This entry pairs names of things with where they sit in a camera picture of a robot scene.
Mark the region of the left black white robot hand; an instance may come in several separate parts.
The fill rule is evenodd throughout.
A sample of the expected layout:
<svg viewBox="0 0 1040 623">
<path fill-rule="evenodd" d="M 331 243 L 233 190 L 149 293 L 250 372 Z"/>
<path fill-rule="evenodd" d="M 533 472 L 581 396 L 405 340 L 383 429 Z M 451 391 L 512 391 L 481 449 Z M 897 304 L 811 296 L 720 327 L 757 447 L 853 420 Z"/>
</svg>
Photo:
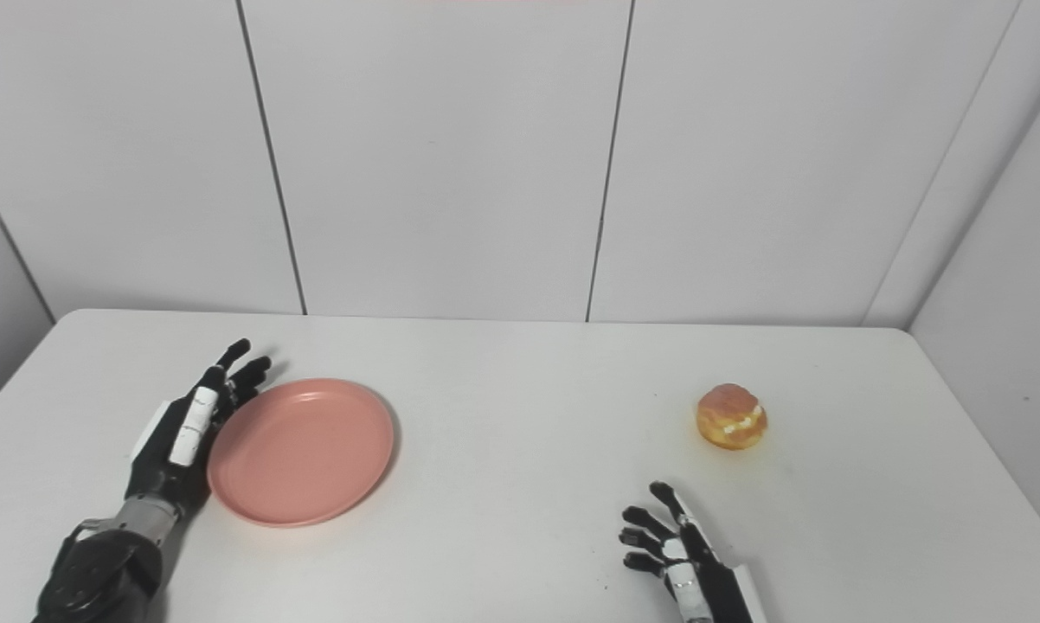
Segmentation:
<svg viewBox="0 0 1040 623">
<path fill-rule="evenodd" d="M 260 356 L 232 372 L 251 348 L 246 338 L 232 343 L 188 394 L 168 403 L 132 459 L 125 499 L 163 501 L 181 519 L 203 507 L 210 496 L 213 441 L 228 419 L 259 395 L 272 367 L 270 357 Z"/>
</svg>

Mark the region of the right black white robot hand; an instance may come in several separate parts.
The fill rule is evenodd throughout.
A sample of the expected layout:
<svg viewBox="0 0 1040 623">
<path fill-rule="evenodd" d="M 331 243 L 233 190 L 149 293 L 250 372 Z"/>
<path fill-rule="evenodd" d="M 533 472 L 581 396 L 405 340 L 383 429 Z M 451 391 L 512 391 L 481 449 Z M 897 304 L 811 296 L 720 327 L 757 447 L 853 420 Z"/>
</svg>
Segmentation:
<svg viewBox="0 0 1040 623">
<path fill-rule="evenodd" d="M 673 486 L 653 481 L 648 490 L 669 511 L 666 522 L 643 507 L 626 507 L 620 543 L 624 567 L 657 577 L 683 622 L 765 622 L 754 577 L 747 565 L 728 565 L 716 553 L 701 521 Z"/>
</svg>

